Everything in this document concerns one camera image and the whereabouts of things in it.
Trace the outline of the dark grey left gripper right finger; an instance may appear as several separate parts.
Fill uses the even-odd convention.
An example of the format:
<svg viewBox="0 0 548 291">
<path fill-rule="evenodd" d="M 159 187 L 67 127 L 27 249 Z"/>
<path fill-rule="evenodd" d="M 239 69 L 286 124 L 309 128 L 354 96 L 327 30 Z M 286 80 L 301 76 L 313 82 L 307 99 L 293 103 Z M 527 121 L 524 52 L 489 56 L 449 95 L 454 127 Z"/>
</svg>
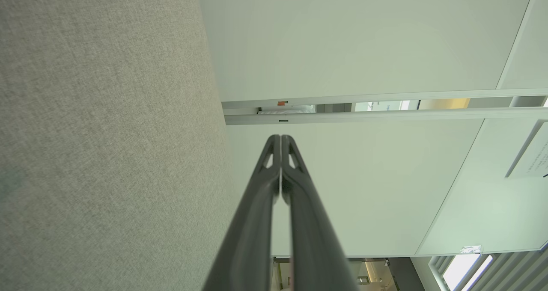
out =
<svg viewBox="0 0 548 291">
<path fill-rule="evenodd" d="M 281 137 L 281 155 L 281 191 L 290 209 L 292 289 L 358 290 L 348 259 L 293 137 Z"/>
</svg>

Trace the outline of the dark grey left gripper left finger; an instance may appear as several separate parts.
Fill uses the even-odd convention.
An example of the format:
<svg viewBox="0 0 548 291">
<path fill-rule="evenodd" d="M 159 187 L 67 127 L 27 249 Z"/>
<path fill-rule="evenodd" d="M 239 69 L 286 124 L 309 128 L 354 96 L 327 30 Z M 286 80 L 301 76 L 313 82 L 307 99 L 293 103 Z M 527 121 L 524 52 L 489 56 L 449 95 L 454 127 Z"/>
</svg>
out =
<svg viewBox="0 0 548 291">
<path fill-rule="evenodd" d="M 268 291 L 272 209 L 280 191 L 281 137 L 270 136 L 223 239 L 204 291 Z"/>
</svg>

